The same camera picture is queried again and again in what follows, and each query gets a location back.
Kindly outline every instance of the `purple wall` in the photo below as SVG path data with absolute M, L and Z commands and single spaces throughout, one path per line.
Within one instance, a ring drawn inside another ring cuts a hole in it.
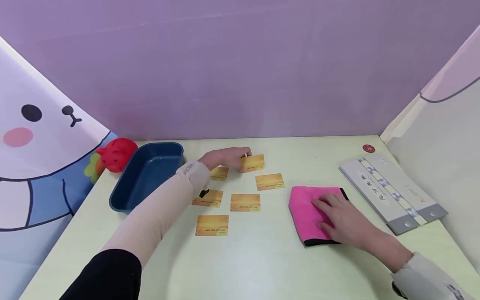
M 0 36 L 119 135 L 380 134 L 478 0 L 0 0 Z

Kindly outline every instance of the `red toy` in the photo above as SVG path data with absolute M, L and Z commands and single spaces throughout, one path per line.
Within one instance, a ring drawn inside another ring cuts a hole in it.
M 138 149 L 134 141 L 121 137 L 111 140 L 105 147 L 97 149 L 104 167 L 110 172 L 122 172 L 133 153 Z

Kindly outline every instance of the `hand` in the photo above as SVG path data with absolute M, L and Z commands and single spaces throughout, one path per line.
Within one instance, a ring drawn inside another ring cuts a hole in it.
M 326 194 L 312 203 L 322 210 L 334 225 L 333 228 L 320 222 L 317 224 L 318 228 L 325 230 L 337 242 L 367 250 L 371 240 L 385 234 L 342 195 Z
M 342 195 L 326 194 L 312 203 L 332 221 L 318 223 L 335 241 L 362 249 L 380 260 L 393 273 L 398 272 L 413 256 L 395 237 L 375 227 Z
M 206 165 L 210 171 L 223 165 L 228 168 L 234 168 L 239 172 L 243 172 L 243 165 L 240 158 L 245 156 L 245 154 L 247 156 L 252 156 L 252 151 L 249 147 L 231 147 L 207 152 L 198 161 Z

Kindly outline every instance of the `card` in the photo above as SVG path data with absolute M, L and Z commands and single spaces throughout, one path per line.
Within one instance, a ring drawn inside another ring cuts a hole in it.
M 228 168 L 216 167 L 210 172 L 211 180 L 225 181 L 227 180 Z
M 254 155 L 240 158 L 243 164 L 243 173 L 265 169 L 264 155 Z
M 196 197 L 193 205 L 220 207 L 222 203 L 223 191 L 210 190 L 203 198 Z
M 259 212 L 259 194 L 232 194 L 230 200 L 231 212 Z
M 196 236 L 225 236 L 228 234 L 228 215 L 198 216 Z
M 285 183 L 283 182 L 283 177 L 280 173 L 255 176 L 255 181 L 257 182 L 257 191 L 285 188 Z

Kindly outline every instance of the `cartoon poster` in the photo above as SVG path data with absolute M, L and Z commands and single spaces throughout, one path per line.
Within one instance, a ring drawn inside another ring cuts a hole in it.
M 0 299 L 17 299 L 116 138 L 0 38 Z

